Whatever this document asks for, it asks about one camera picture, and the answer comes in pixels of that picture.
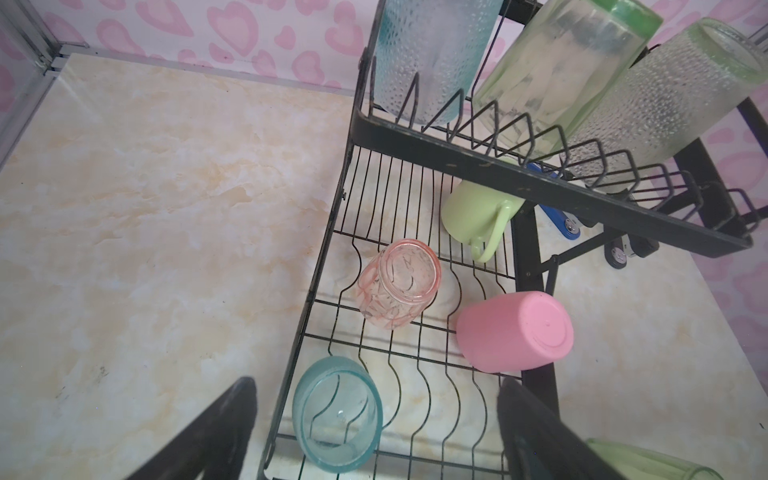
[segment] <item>teal glass cup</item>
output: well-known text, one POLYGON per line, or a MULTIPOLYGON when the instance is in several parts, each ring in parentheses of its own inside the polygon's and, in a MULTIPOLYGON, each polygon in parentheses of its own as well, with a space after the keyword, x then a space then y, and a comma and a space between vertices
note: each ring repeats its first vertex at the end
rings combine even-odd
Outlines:
POLYGON ((370 458, 382 433, 382 401, 357 362, 330 356, 308 368, 293 396, 293 430, 322 470, 351 472, 370 458))

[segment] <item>mug handle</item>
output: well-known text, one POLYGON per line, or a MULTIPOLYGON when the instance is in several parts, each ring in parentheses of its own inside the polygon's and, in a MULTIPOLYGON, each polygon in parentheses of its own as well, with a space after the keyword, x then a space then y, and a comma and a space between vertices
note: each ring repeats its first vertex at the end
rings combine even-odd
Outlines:
POLYGON ((518 212, 519 207, 516 207, 511 201, 503 200, 496 212, 496 221, 493 224, 493 230, 491 231, 491 237, 488 238, 488 242, 485 245, 485 251, 482 249, 482 237, 474 237, 469 241, 469 246, 472 248, 472 259, 478 263, 485 263, 493 257, 499 243, 502 241, 502 235, 504 234, 504 227, 507 226, 507 222, 518 212))

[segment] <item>clear glass cup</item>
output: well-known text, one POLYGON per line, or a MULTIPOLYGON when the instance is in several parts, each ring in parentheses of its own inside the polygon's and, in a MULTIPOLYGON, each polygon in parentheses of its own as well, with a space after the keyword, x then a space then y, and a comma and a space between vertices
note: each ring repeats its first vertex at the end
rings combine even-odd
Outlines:
POLYGON ((304 372, 293 394, 293 431, 306 457, 326 472, 351 472, 379 444, 382 401, 357 362, 330 356, 304 372))
MULTIPOLYGON (((568 137, 603 93, 637 58, 662 18, 635 0, 549 0, 475 94, 475 112, 496 100, 499 127, 531 115, 534 134, 559 124, 568 137)), ((480 117, 494 130, 491 109, 480 117)), ((529 141, 528 125, 500 132, 507 147, 529 141)), ((560 145, 554 131, 535 139, 534 153, 560 145)), ((529 146, 522 146, 526 154, 529 146)))
MULTIPOLYGON (((664 162, 696 140, 768 79, 768 55, 735 29, 702 18, 629 69, 568 141, 597 138, 606 153, 627 149, 638 167, 664 162)), ((588 144, 571 151, 571 162, 598 155, 588 144)), ((607 172, 629 169, 624 155, 608 158, 607 172)), ((570 168, 597 176, 601 161, 570 168)), ((634 180, 631 172, 602 183, 634 180)), ((587 184, 594 177, 584 179, 587 184)), ((615 193, 631 183, 596 187, 615 193)))
POLYGON ((627 480, 723 480, 711 468, 663 453, 597 439, 587 445, 627 480))
MULTIPOLYGON (((503 0, 387 0, 376 43, 377 104, 397 115, 419 73, 414 122, 428 123, 459 90, 469 95, 503 0)), ((410 119, 411 94, 403 117, 410 119)), ((445 124, 464 103, 456 99, 436 120, 445 124)))
POLYGON ((435 299, 440 277, 440 261, 431 248, 418 240, 398 240, 361 272, 355 288, 360 312, 383 329, 405 325, 435 299))

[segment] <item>wire rack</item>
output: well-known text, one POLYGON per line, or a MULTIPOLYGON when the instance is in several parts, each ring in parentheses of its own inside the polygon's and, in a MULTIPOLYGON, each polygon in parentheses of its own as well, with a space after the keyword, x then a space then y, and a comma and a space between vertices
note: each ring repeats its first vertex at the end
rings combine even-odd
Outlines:
MULTIPOLYGON (((511 226, 494 257, 477 264, 439 221, 457 178, 361 147, 352 156, 295 365, 303 372, 328 355, 357 359, 382 396, 381 444, 368 464, 341 478, 504 478, 495 397, 502 378, 520 379, 520 373, 473 369, 458 353, 454 322, 462 306, 515 291, 511 226), (386 331, 366 324, 352 287, 362 268, 400 238, 427 243, 440 259, 443 280, 418 321, 386 331)), ((299 376, 291 381, 286 405, 299 376)), ((336 477, 306 461, 290 409, 283 412, 268 465, 268 478, 336 477)))
MULTIPOLYGON (((502 15, 526 23, 538 10, 536 5, 510 0, 502 15)), ((598 139, 569 145, 560 125, 541 129, 528 113, 505 118, 496 101, 476 111, 471 95, 480 75, 469 92, 457 91, 424 126, 414 125, 418 73, 399 111, 384 111, 376 104, 376 57, 371 55, 380 11, 360 62, 350 127, 355 144, 708 257, 752 246, 750 233, 758 227, 761 215, 743 190, 725 187, 700 141, 676 155, 674 162, 638 167, 630 151, 604 151, 598 139), (435 124, 447 108, 458 110, 458 118, 445 125, 435 124), (508 130, 521 132, 518 144, 500 143, 508 130), (541 144, 559 147, 549 151, 551 148, 539 147, 541 144), (529 170, 528 164, 537 164, 544 174, 529 170), (573 167, 585 164, 591 167, 589 174, 572 174, 573 167), (605 187, 621 191, 601 193, 605 187)), ((501 27, 500 22, 491 46, 501 27)), ((487 63, 488 54, 480 71, 487 63)), ((743 107, 750 103, 747 99, 740 111, 755 136, 766 139, 765 121, 760 123, 744 114, 743 107)))
MULTIPOLYGON (((674 164, 637 167, 631 152, 604 152, 598 140, 568 145, 557 125, 536 131, 527 114, 502 124, 495 102, 475 111, 464 91, 457 91, 444 107, 460 104, 456 121, 418 127, 413 121, 418 75, 399 112, 384 111, 376 104, 376 58, 371 55, 383 6, 380 1, 360 60, 342 173, 262 454, 260 480, 512 478, 496 421, 499 386, 505 377, 521 380, 557 413, 554 367, 495 375, 473 369, 456 346, 456 313, 500 293, 544 290, 547 272, 551 291, 559 265, 624 233, 712 257, 742 250, 751 246, 750 232, 765 214, 765 207, 755 209, 742 190, 723 185, 700 141, 680 152, 674 164), (494 119, 490 131, 478 121, 488 113, 494 119), (501 145, 499 134, 514 127, 527 130, 528 137, 518 145, 501 145), (561 147, 536 154, 537 141, 550 134, 561 147), (580 148, 596 154, 585 158, 580 148), (607 170, 616 157, 628 167, 607 170), (595 174, 577 177, 569 171, 577 163, 595 161, 602 165, 595 174), (530 163, 543 173, 529 170, 530 163), (626 173, 631 180, 616 178, 626 173), (526 199, 488 263, 472 261, 468 248, 451 239, 440 224, 442 203, 460 179, 526 199), (624 188, 615 195, 596 190, 611 184, 624 188), (535 204, 603 223, 604 231, 542 263, 535 204), (421 240, 437 253, 442 283, 418 320, 390 332, 366 325, 352 288, 363 267, 401 238, 421 240), (306 461, 290 408, 286 410, 301 373, 328 355, 347 356, 365 366, 384 410, 375 454, 362 468, 344 475, 322 472, 306 461)), ((530 0, 507 0, 501 15, 527 23, 540 7, 530 0)), ((488 55, 480 71, 487 62, 488 55)), ((475 79, 470 94, 477 85, 475 79)), ((768 127, 764 121, 760 126, 755 112, 747 104, 744 118, 758 141, 768 144, 768 127)))

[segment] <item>marble countertop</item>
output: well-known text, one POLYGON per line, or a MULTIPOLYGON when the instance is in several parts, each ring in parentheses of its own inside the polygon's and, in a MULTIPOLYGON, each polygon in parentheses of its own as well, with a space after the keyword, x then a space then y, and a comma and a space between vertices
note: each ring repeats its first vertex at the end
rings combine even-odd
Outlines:
MULTIPOLYGON (((240 376, 255 476, 351 106, 72 55, 0 172, 0 478, 122 478, 240 376)), ((568 248, 538 222, 542 257, 568 248)), ((766 471, 768 398, 688 253, 594 251, 555 296, 577 434, 766 471)))

